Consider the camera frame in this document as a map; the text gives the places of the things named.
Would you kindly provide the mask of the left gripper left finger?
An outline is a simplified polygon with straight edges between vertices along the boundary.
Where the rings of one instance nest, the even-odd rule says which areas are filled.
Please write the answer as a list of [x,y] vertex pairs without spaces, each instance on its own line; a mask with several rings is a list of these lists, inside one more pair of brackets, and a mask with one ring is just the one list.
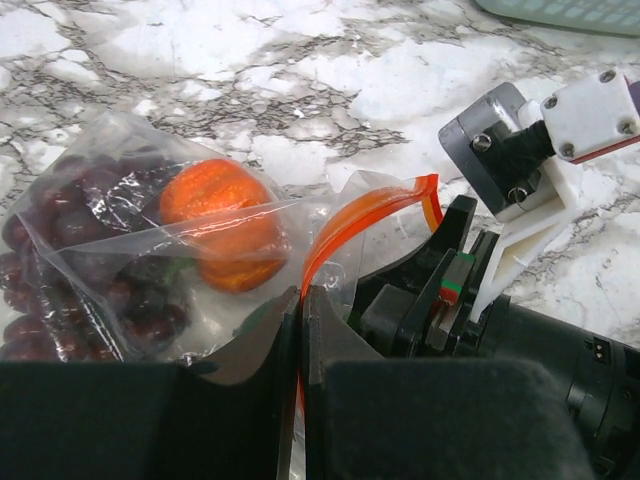
[[5,362],[5,479],[285,479],[299,294],[189,367]]

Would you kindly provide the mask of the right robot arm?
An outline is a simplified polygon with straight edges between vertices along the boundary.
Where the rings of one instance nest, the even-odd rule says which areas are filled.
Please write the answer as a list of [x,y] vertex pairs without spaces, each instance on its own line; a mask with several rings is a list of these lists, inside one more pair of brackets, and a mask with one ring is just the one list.
[[459,195],[436,232],[360,279],[350,326],[384,357],[532,361],[554,378],[599,479],[639,476],[639,352],[514,304],[471,310],[498,234],[463,249],[476,200]]

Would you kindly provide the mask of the dark purple fake grapes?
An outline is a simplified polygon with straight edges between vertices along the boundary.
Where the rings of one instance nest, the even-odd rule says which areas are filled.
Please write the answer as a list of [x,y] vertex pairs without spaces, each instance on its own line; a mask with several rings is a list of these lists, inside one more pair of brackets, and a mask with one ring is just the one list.
[[180,165],[154,146],[120,156],[67,154],[2,227],[1,293],[16,316],[5,361],[151,359],[190,326],[184,258],[144,245]]

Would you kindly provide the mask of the clear bag red zipper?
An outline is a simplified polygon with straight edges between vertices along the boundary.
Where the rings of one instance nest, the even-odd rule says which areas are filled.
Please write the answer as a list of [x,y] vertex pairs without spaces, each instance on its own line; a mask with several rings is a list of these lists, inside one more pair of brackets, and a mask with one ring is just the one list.
[[43,172],[2,230],[6,360],[192,363],[253,327],[241,314],[298,281],[330,231],[321,276],[355,290],[364,231],[402,210],[430,234],[435,176],[352,176],[336,198],[292,200],[263,174],[140,119],[109,113]]

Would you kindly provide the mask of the orange fake pumpkin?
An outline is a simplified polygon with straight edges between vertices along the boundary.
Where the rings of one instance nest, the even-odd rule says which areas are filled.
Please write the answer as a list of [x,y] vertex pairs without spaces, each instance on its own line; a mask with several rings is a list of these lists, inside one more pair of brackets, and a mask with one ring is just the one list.
[[286,264],[279,215],[257,208],[272,201],[267,187],[237,162],[215,158],[190,166],[162,191],[165,225],[189,224],[202,279],[226,293],[255,289]]

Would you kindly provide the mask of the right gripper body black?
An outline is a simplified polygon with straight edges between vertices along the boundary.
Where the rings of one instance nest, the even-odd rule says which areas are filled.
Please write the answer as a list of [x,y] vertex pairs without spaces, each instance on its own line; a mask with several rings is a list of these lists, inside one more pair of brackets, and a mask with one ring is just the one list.
[[476,206],[457,196],[420,247],[360,279],[349,326],[382,356],[454,353],[499,238],[482,230],[464,249]]

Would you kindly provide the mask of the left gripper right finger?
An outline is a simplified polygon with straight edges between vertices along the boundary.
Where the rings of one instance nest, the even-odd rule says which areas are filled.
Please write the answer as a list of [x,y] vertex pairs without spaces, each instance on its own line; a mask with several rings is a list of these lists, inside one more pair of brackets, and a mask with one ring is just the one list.
[[325,289],[302,302],[310,479],[590,479],[551,376],[529,361],[385,359]]

